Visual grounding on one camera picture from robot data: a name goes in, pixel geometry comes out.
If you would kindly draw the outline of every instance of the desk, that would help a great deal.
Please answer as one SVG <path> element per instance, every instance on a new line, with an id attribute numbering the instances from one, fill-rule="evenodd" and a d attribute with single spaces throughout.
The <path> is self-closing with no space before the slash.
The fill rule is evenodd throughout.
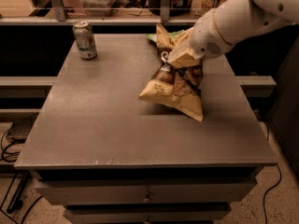
<path id="1" fill-rule="evenodd" d="M 277 159 L 224 56 L 204 63 L 204 121 L 138 100 L 159 67 L 145 35 L 73 45 L 15 167 L 73 223 L 199 223 L 224 217 Z"/>

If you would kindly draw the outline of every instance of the floor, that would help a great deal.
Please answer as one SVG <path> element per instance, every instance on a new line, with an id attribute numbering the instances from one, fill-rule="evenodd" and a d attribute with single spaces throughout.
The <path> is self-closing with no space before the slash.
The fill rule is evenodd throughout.
<path id="1" fill-rule="evenodd" d="M 0 123 L 0 133 L 10 127 L 9 123 Z M 267 128 L 260 122 L 261 128 L 267 136 Z M 299 223 L 299 178 L 292 171 L 288 160 L 283 155 L 279 143 L 272 131 L 269 133 L 269 145 L 278 156 L 278 165 L 282 173 L 281 182 L 277 187 L 268 192 L 265 198 L 265 208 L 269 224 L 292 224 Z M 4 202 L 2 210 L 6 211 L 12 198 L 14 189 L 18 186 L 21 176 L 18 175 L 11 192 Z M 13 179 L 13 175 L 0 174 L 0 202 L 5 198 L 7 189 Z M 263 196 L 265 192 L 279 181 L 279 171 L 276 166 L 264 168 L 257 176 L 258 185 L 245 197 L 242 202 L 231 203 L 232 212 L 223 220 L 215 221 L 214 224 L 261 224 L 265 223 L 263 212 Z M 29 206 L 39 197 L 35 191 L 35 180 L 30 179 L 21 200 L 23 206 L 9 216 L 17 223 Z M 64 208 L 52 206 L 45 199 L 41 199 L 31 210 L 25 224 L 69 224 L 62 216 Z M 0 213 L 1 224 L 13 224 L 3 213 Z"/>

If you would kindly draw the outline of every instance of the silver can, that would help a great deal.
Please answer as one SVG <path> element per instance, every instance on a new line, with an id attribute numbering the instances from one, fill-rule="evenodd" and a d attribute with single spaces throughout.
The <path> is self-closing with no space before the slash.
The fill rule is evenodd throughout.
<path id="1" fill-rule="evenodd" d="M 91 59 L 97 56 L 93 36 L 93 29 L 87 21 L 76 21 L 73 33 L 82 59 Z"/>

